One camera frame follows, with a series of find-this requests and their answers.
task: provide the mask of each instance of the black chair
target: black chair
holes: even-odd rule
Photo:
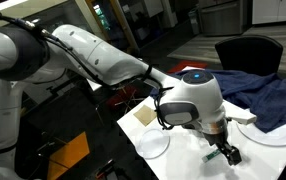
[[[266,76],[276,73],[283,46],[272,38],[260,35],[233,37],[215,44],[224,70],[240,70]]]

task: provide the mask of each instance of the dark blue towel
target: dark blue towel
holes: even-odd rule
[[[223,98],[257,116],[255,125],[267,133],[286,124],[286,79],[242,71],[206,70],[217,79]],[[184,75],[187,71],[176,73]]]

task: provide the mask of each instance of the white plate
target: white plate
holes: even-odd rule
[[[160,156],[169,143],[170,136],[165,131],[150,129],[142,135],[136,151],[145,159],[153,159]]]
[[[257,143],[269,146],[286,146],[286,124],[268,133],[259,130],[253,123],[249,125],[237,123],[237,127],[242,134]]]

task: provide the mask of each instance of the paper sheet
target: paper sheet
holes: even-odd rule
[[[153,109],[143,105],[140,110],[134,113],[134,116],[144,125],[147,126],[156,118],[156,112]]]

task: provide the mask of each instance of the white tablecloth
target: white tablecloth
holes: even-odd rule
[[[148,97],[118,121],[134,145],[148,129],[161,129],[156,119],[145,127],[135,118],[133,113],[143,105],[155,109],[153,99]],[[160,180],[271,180],[279,177],[286,166],[286,146],[270,147],[253,142],[239,131],[235,121],[229,123],[228,132],[229,143],[240,150],[243,159],[236,166],[229,166],[222,154],[203,163],[202,157],[215,150],[216,146],[210,147],[204,138],[195,136],[195,131],[181,126],[168,131],[168,149],[161,156],[146,162]]]

